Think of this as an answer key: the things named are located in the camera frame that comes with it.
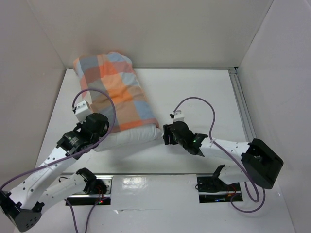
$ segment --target robotic arm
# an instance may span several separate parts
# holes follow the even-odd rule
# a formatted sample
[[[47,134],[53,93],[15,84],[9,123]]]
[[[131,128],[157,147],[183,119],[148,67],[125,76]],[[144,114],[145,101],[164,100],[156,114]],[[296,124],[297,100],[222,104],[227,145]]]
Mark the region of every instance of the robotic arm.
[[[165,145],[180,144],[193,155],[230,159],[223,150],[215,145],[215,141],[217,141],[237,161],[241,161],[255,184],[265,189],[273,187],[284,162],[263,141],[257,138],[252,142],[210,140],[206,134],[193,133],[189,130],[181,111],[178,110],[170,116],[173,123],[164,125]],[[213,191],[215,192],[222,183],[229,185],[249,181],[237,165],[220,165],[214,172],[213,178],[215,183]]]
[[[86,168],[78,170],[69,179],[50,186],[61,173],[80,157],[70,158],[48,166],[54,160],[65,158],[96,143],[108,130],[107,117],[93,113],[84,100],[73,110],[79,120],[73,131],[67,132],[57,142],[48,158],[41,164],[46,168],[31,174],[10,192],[0,191],[0,207],[20,232],[32,228],[53,205],[68,196],[84,191],[92,194],[96,186],[106,186]]]

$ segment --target white panel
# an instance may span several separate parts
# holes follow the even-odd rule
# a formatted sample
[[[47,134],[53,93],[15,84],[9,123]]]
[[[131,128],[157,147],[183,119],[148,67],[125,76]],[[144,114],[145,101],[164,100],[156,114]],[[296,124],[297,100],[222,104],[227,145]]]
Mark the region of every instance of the white panel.
[[[239,68],[256,134],[289,170],[279,181],[298,233],[311,227],[310,22],[310,0],[275,0]]]
[[[228,202],[200,204],[194,188],[195,175],[131,177],[132,182],[129,177],[113,180],[111,205],[95,207],[88,233],[294,233],[277,183],[267,191],[266,204],[260,211],[241,214]],[[243,186],[242,194],[244,202],[235,204],[243,209],[254,208],[256,204],[250,202]],[[79,232],[84,232],[90,209],[74,206]],[[75,233],[70,209],[64,202],[47,211],[27,231],[41,232]]]
[[[63,74],[26,1],[0,1],[0,176],[34,167]]]
[[[119,51],[135,67],[237,67],[272,0],[28,0],[67,67]]]
[[[245,141],[245,135],[227,70],[136,69],[151,108],[160,126],[171,124],[169,114],[186,97],[199,96],[210,101],[216,111],[215,138]],[[77,75],[68,69],[42,144],[38,164],[42,163],[62,135],[71,131],[77,119],[71,110],[80,91]],[[199,100],[185,102],[180,110],[185,122],[196,133],[208,133],[212,111]],[[165,146],[163,139],[104,152],[91,151],[67,172],[87,167],[97,173],[208,173],[231,161],[194,156],[181,146]]]

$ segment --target white wall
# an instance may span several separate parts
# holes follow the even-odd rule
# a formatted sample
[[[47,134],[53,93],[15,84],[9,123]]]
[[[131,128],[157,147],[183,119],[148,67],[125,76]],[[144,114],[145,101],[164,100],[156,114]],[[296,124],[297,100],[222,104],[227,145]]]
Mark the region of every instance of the white wall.
[[[116,50],[135,67],[236,67],[273,0],[28,0],[67,67]]]
[[[27,2],[0,1],[0,177],[35,166],[64,68]]]
[[[311,0],[274,0],[239,67],[257,137],[284,159],[279,181],[298,233],[310,232]]]

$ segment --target plaid blanket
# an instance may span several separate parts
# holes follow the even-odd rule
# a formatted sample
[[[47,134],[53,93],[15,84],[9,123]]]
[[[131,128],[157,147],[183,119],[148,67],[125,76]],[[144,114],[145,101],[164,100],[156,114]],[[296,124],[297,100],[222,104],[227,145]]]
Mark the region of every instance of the plaid blanket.
[[[132,61],[119,53],[82,56],[73,63],[80,78],[81,89],[97,88],[106,92],[116,106],[116,122],[113,133],[158,121],[139,86]],[[82,97],[94,112],[101,113],[112,122],[112,107],[107,98],[98,92],[83,93]]]

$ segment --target purple cable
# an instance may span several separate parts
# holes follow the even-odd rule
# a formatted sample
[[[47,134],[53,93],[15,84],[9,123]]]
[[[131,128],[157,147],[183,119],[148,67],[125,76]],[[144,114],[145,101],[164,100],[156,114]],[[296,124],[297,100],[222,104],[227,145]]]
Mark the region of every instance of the purple cable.
[[[94,208],[95,208],[96,205],[98,205],[101,201],[103,201],[103,200],[105,200],[105,199],[107,199],[107,197],[102,198],[101,200],[95,202],[95,204],[94,204],[94,205],[92,206],[92,208],[90,209],[90,211],[89,211],[89,213],[88,213],[88,216],[87,216],[87,220],[86,220],[86,231],[85,231],[85,233],[87,233],[87,226],[88,226],[89,218],[90,218],[90,216],[91,216],[92,211],[94,210]],[[75,228],[75,230],[76,230],[76,233],[79,233],[78,227],[77,227],[77,222],[76,222],[76,217],[75,217],[75,215],[74,215],[73,207],[72,207],[71,203],[70,203],[67,199],[65,199],[64,201],[67,203],[67,205],[69,206],[69,208],[70,208],[70,210],[71,210],[72,219],[73,219],[73,225],[74,225],[74,228]]]
[[[101,94],[105,95],[105,96],[108,98],[108,100],[109,100],[110,103],[111,103],[112,110],[113,110],[112,125],[109,126],[109,129],[108,129],[107,133],[105,134],[105,136],[103,136],[97,143],[95,143],[95,144],[93,144],[93,145],[91,145],[91,146],[89,146],[89,147],[83,149],[83,150],[80,151],[80,152],[77,152],[77,153],[75,153],[75,154],[72,154],[72,155],[70,155],[70,156],[68,156],[68,157],[66,157],[66,158],[62,158],[62,159],[59,159],[59,160],[55,160],[54,162],[51,162],[51,163],[47,164],[47,166],[52,166],[52,165],[54,165],[54,164],[60,163],[60,162],[62,162],[62,161],[65,161],[65,160],[67,160],[67,159],[74,158],[74,157],[78,157],[78,156],[80,156],[80,155],[83,155],[84,153],[88,153],[91,149],[97,147],[97,146],[98,146],[103,140],[105,140],[105,139],[108,137],[108,135],[111,133],[111,131],[112,131],[112,129],[113,129],[113,126],[115,125],[115,121],[116,121],[116,108],[115,108],[115,105],[113,104],[112,99],[111,99],[105,92],[103,92],[102,90],[96,89],[96,88],[84,89],[84,90],[80,91],[80,92],[76,95],[76,97],[74,98],[74,100],[73,100],[73,102],[72,102],[72,107],[74,107],[75,102],[76,102],[77,98],[79,97],[79,95],[81,95],[83,92],[86,92],[86,91],[97,91],[97,92],[100,92]],[[46,168],[46,166],[40,166],[40,167],[34,168],[34,169],[32,169],[32,170],[29,170],[29,171],[25,171],[25,172],[23,172],[23,173],[20,173],[19,175],[15,176],[15,177],[9,179],[7,182],[5,182],[5,183],[0,187],[0,191],[1,191],[4,187],[6,187],[6,185],[9,184],[10,182],[12,182],[12,181],[14,181],[14,180],[16,180],[16,179],[18,179],[18,178],[20,178],[20,177],[22,177],[22,176],[25,176],[25,175],[27,175],[27,174],[34,173],[34,172],[39,171],[39,170],[44,169],[44,168]]]
[[[207,104],[210,106],[210,108],[212,109],[212,112],[213,112],[213,121],[212,121],[212,124],[211,124],[211,126],[210,126],[210,129],[209,129],[209,133],[208,133],[208,134],[209,134],[210,139],[213,140],[213,137],[212,137],[212,130],[213,130],[213,127],[214,127],[214,124],[215,124],[215,120],[216,120],[216,113],[215,113],[215,110],[214,110],[213,106],[212,106],[208,101],[206,101],[205,99],[199,98],[199,97],[188,97],[188,98],[185,98],[183,101],[181,101],[181,102],[177,105],[177,107],[174,109],[173,112],[176,112],[176,110],[179,108],[179,106],[180,106],[183,102],[185,102],[185,101],[187,101],[187,100],[190,100],[190,99],[201,100],[201,101],[207,103]],[[248,178],[249,181],[251,182],[252,186],[254,187],[254,190],[255,190],[255,192],[256,192],[256,199],[253,198],[252,195],[250,194],[249,189],[248,189],[248,187],[247,187],[247,183],[245,182],[244,184],[245,184],[246,192],[247,192],[249,198],[250,198],[253,202],[259,202],[259,199],[260,199],[260,197],[259,197],[259,191],[258,191],[258,189],[257,189],[257,187],[256,187],[256,185],[255,185],[255,183],[254,183],[254,181],[252,180],[252,178],[249,176],[249,174],[248,174],[247,171],[245,170],[245,168],[244,168],[244,167],[243,167],[243,166],[242,166],[242,165],[241,165],[241,164],[240,164],[226,149],[225,149],[225,148],[223,148],[221,145],[219,145],[216,141],[214,141],[214,144],[215,144],[216,146],[218,146],[218,148],[221,149],[224,153],[226,153],[226,154],[238,165],[238,167],[244,172],[244,174],[247,176],[247,178]],[[264,202],[265,202],[265,199],[266,199],[266,193],[265,193],[265,191],[264,191],[264,189],[263,189],[263,199],[262,199],[262,203],[260,204],[260,206],[259,206],[258,208],[256,208],[256,209],[254,209],[254,210],[245,211],[245,210],[239,209],[238,207],[236,207],[236,206],[233,204],[233,198],[234,198],[235,196],[236,196],[236,195],[234,195],[234,196],[231,198],[230,202],[231,202],[232,206],[233,206],[235,209],[237,209],[238,211],[241,211],[241,212],[243,212],[243,213],[253,213],[253,212],[256,212],[257,210],[259,210],[259,209],[263,206],[263,204],[264,204]]]

